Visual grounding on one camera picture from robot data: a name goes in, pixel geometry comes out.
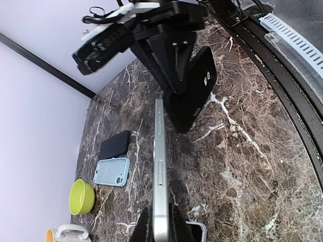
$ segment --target light blue plastic strip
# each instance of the light blue plastic strip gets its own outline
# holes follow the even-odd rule
[[[100,160],[94,172],[93,182],[100,185],[123,187],[127,182],[129,166],[130,160],[126,157]]]
[[[318,49],[274,14],[268,14],[259,20],[263,27],[276,32],[289,43],[323,78],[323,54]]]

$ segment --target silver smartphone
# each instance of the silver smartphone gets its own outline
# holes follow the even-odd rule
[[[155,139],[153,143],[153,236],[155,242],[169,241],[169,206],[166,164],[164,104],[155,103]]]
[[[206,226],[203,223],[186,221],[186,224],[195,242],[206,242]]]

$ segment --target yellow-green bowl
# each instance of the yellow-green bowl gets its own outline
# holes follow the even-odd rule
[[[82,179],[74,182],[70,193],[70,211],[72,215],[86,214],[94,206],[95,194],[90,184]]]

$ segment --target lavender wall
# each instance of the lavender wall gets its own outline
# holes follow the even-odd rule
[[[89,15],[91,6],[101,6],[106,13],[118,8],[116,0],[2,0],[0,31],[97,92],[135,56],[130,51],[119,54],[90,76],[83,76],[78,71],[71,55],[83,43],[82,32],[95,27],[81,22],[83,16]]]
[[[89,99],[0,43],[1,241],[69,223]]]

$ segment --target black trim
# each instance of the black trim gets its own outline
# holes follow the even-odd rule
[[[54,77],[58,78],[62,82],[66,83],[70,87],[73,87],[75,90],[79,91],[80,93],[84,94],[89,98],[94,98],[96,93],[88,89],[87,87],[83,86],[79,82],[75,81],[73,78],[69,77],[65,73],[61,72],[57,68],[53,67],[51,64],[47,63],[43,59],[39,58],[29,50],[25,49],[18,43],[14,42],[12,39],[8,38],[4,34],[0,33],[0,42],[4,45],[9,47],[10,49],[14,50],[24,58],[28,59],[29,61],[33,62],[35,65],[39,66],[43,70],[47,71],[48,73],[52,74]]]
[[[283,103],[314,166],[323,190],[323,105],[305,80],[264,38],[268,33],[249,16],[229,28],[212,10],[211,14],[245,50]]]
[[[121,7],[121,6],[123,6],[123,3],[122,3],[122,1],[121,0],[117,0],[117,3],[118,3],[118,5]]]

